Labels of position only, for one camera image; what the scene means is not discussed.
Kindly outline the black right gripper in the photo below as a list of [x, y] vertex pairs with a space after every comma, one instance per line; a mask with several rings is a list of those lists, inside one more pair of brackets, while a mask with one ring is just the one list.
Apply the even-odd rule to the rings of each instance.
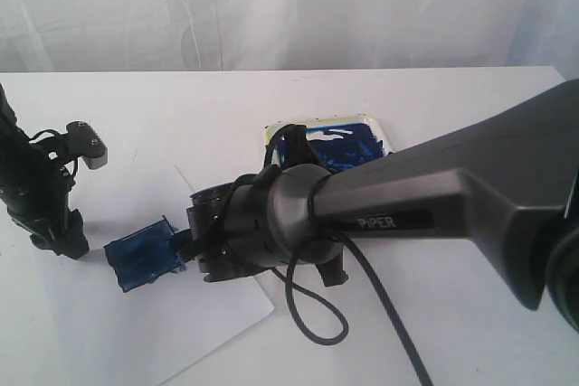
[[[244, 264], [234, 257], [225, 233], [225, 218], [233, 194], [248, 182], [232, 182], [193, 193], [192, 206], [186, 210], [193, 242], [178, 255], [183, 262], [195, 260], [204, 282], [217, 283], [237, 278], [248, 278], [267, 270]], [[337, 287], [348, 281], [343, 255], [316, 265], [324, 287]]]

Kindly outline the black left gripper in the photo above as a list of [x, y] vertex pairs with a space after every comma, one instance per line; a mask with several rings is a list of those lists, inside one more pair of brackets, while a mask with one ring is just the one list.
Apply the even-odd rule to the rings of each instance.
[[37, 249], [80, 259], [89, 252], [80, 212], [68, 206], [78, 161], [59, 166], [44, 155], [1, 152], [1, 201]]

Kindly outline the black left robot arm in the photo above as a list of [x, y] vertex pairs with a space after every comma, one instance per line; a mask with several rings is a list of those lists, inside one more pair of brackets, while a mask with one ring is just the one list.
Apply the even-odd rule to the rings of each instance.
[[12, 221], [30, 233], [37, 249], [80, 259], [89, 251], [83, 220], [69, 208], [73, 173], [59, 165], [17, 126], [1, 94], [1, 202]]

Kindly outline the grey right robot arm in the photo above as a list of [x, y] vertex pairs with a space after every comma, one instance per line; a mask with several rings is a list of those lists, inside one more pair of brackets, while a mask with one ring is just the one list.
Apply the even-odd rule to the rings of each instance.
[[470, 240], [523, 306], [548, 293], [577, 326], [578, 83], [338, 173], [282, 127], [259, 173], [194, 194], [188, 219], [179, 257], [210, 281], [306, 263], [331, 287], [352, 239]]

